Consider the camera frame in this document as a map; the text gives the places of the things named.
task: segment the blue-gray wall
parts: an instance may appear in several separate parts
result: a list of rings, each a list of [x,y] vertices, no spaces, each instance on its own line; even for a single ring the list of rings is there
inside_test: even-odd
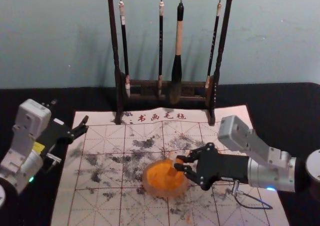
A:
[[[159,0],[123,1],[131,78],[157,79]],[[178,2],[164,0],[166,80],[174,58]],[[204,81],[217,0],[183,2],[183,79]],[[233,0],[220,82],[319,83],[320,0]],[[0,88],[114,83],[107,0],[0,0]]]

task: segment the black cable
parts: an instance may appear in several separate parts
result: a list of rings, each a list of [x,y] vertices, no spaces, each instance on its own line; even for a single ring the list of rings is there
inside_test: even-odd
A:
[[[241,193],[242,193],[244,196],[247,196],[247,197],[249,197],[249,198],[251,198],[251,199],[253,199],[253,200],[256,200],[256,201],[262,203],[263,205],[266,205],[267,207],[251,207],[251,206],[246,206],[246,205],[242,204],[242,203],[237,199],[237,195],[235,195],[235,196],[234,196],[234,199],[235,199],[235,201],[236,201],[240,206],[242,206],[242,207],[244,207],[244,208],[246,208],[246,209],[251,209],[251,210],[272,210],[272,209],[273,209],[273,207],[272,207],[270,204],[267,204],[266,202],[263,202],[262,200],[260,200],[260,199],[258,199],[258,198],[256,198],[256,197],[253,197],[253,196],[251,196],[251,195],[249,195],[249,194],[247,194],[247,193],[244,193],[244,192],[241,192]]]

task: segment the orange bowl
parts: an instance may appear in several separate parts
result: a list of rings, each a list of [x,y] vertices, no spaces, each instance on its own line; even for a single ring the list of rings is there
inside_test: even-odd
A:
[[[171,159],[161,159],[149,164],[142,174],[142,185],[154,197],[177,198],[188,189],[184,172],[172,168]]]

